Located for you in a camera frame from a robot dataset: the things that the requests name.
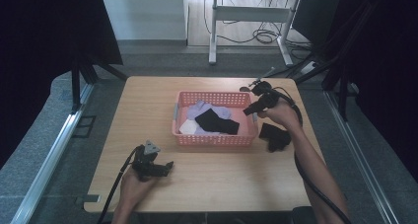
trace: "table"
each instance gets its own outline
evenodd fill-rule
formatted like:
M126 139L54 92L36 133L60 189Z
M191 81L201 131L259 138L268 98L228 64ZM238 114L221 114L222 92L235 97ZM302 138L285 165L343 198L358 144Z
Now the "table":
M186 147L172 135L174 103L179 91L237 92L254 79L200 77L131 77L127 80L85 202L89 212L101 212L119 169L130 152L150 139L162 151L156 164L174 161L137 206L139 212L279 211L309 205L290 144L283 152L268 153L267 143L255 138L249 147ZM285 88L301 109L304 129L321 155L296 84L291 79L266 79ZM268 118L259 118L258 127ZM114 193L108 211L119 200Z

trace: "gray floor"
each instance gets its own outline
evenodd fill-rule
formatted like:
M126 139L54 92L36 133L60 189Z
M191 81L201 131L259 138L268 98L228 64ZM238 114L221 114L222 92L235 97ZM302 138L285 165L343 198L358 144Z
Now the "gray floor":
M204 76L255 78L272 66L285 69L277 48L220 48L218 62L208 64L207 47L161 46L124 43L120 46L124 66L132 75ZM83 115L96 121L88 138L72 138L55 169L32 216L31 223L93 223L99 214L83 210L87 193L124 83L101 68ZM275 77L286 77L288 72ZM360 173L337 122L332 115L318 75L299 90L329 169L348 198L353 223L384 223L377 204ZM25 197L51 144L71 109L70 75L58 77L44 110L17 151L0 172L0 223L10 223ZM390 146L367 121L350 98L347 104L350 127L372 170L387 195L399 223L418 223L418 185L405 170Z

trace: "pink basket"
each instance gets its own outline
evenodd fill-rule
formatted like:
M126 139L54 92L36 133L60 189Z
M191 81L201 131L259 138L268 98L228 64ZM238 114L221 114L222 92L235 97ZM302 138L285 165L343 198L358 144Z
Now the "pink basket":
M186 121L187 110L198 100L231 111L231 119L240 124L237 135L193 135L181 134L179 128ZM256 115L246 116L243 112L251 104L249 93L242 92L179 92L174 106L173 135L178 145L249 146L258 134Z

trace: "white wall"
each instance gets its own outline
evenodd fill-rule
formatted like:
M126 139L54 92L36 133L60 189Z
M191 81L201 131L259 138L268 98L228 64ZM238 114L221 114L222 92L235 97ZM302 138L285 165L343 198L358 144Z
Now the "white wall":
M186 39L187 0L104 0L116 39Z

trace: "person's hand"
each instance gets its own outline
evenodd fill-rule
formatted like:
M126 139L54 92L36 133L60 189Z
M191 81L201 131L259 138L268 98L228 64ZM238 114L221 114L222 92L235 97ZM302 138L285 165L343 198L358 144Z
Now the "person's hand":
M259 112L258 116L261 118L269 117L274 122L283 125L287 130L301 127L295 111L286 100L281 98L274 108Z
M142 199L157 181L155 177L139 179L139 176L132 167L125 172L122 177L120 185L120 200L119 203L123 203L129 207L134 207Z
M122 177L120 199L113 213L111 223L128 223L134 207L144 199L158 179L155 177L139 179L138 174L129 167Z

